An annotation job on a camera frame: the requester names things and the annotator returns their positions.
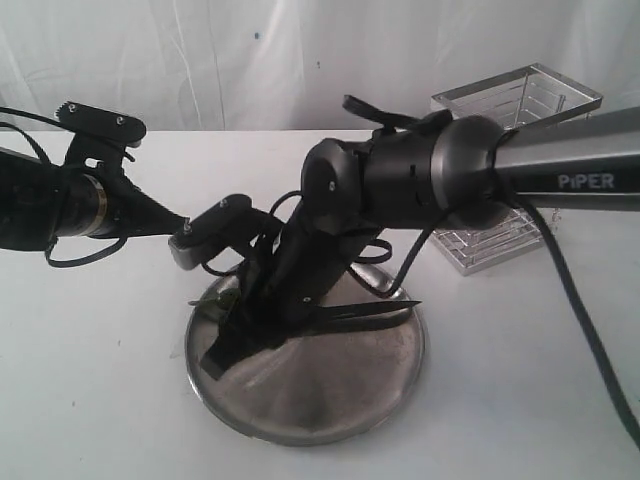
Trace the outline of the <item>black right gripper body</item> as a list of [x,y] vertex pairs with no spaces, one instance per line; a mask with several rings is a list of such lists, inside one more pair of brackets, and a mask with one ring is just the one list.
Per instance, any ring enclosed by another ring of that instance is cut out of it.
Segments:
[[345,318],[322,301],[345,273],[342,244],[247,246],[238,268],[234,334],[242,340],[286,340],[321,332]]

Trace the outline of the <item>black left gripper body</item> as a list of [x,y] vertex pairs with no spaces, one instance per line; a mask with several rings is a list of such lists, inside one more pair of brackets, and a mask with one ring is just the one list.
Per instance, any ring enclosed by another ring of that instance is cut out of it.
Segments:
[[161,205],[126,176],[103,177],[107,213],[99,226],[100,238],[172,235],[187,218]]

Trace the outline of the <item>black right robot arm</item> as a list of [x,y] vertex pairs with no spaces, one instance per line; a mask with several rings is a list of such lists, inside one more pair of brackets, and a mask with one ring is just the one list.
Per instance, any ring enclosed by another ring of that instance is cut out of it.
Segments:
[[269,222],[240,264],[240,293],[202,365],[213,378],[307,335],[380,330],[406,308],[393,288],[369,303],[325,306],[386,229],[487,229],[509,207],[635,211],[639,112],[506,131],[447,111],[377,130],[365,142],[328,138],[308,153],[299,203]]

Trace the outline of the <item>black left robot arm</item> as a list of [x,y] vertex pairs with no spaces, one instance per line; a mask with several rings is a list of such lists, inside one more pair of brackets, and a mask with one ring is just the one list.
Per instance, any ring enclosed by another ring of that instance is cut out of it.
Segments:
[[43,251],[56,237],[172,235],[186,218],[137,187],[120,167],[47,166],[1,150],[1,247]]

